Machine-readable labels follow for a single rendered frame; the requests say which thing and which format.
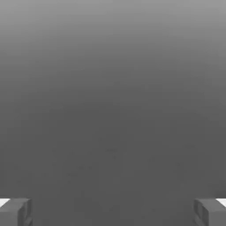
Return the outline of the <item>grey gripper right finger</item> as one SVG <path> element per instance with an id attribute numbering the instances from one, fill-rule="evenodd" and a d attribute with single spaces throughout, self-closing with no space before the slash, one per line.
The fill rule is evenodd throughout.
<path id="1" fill-rule="evenodd" d="M 226 198 L 194 199 L 194 226 L 226 226 Z"/>

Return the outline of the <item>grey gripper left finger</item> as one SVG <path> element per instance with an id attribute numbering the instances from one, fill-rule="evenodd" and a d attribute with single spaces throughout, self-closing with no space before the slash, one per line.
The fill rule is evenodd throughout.
<path id="1" fill-rule="evenodd" d="M 0 226 L 33 226 L 32 199 L 0 198 Z"/>

